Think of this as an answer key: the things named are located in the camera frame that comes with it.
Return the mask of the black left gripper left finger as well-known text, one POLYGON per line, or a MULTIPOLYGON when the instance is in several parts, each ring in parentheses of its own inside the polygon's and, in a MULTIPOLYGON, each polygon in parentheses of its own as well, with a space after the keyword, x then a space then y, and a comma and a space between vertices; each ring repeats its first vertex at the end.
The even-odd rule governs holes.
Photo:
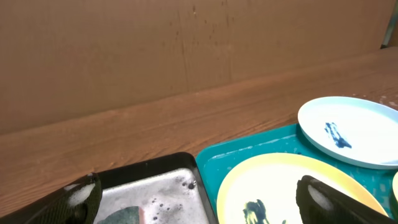
POLYGON ((1 224, 93 223, 102 198, 100 178, 85 175, 1 218, 1 224))

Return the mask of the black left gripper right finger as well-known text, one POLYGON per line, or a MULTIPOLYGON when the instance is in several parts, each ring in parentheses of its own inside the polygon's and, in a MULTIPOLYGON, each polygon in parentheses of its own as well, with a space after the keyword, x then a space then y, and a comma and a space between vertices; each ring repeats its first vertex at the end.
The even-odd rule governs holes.
POLYGON ((397 223, 310 175, 297 182, 295 200, 303 224, 397 223))

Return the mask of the pink green scrub sponge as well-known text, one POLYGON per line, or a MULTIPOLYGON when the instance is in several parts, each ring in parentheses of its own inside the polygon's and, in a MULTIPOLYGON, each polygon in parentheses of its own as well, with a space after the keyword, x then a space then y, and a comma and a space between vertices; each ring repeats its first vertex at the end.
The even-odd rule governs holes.
POLYGON ((138 206, 131 206, 108 215, 98 224, 145 224, 145 222, 143 209, 138 206))

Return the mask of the light blue plate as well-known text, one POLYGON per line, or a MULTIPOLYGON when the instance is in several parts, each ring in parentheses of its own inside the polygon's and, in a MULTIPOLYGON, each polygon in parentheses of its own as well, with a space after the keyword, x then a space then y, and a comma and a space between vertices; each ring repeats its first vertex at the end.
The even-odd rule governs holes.
POLYGON ((328 96, 306 102, 297 118, 303 135, 325 154, 369 169, 397 169, 397 110, 328 96))

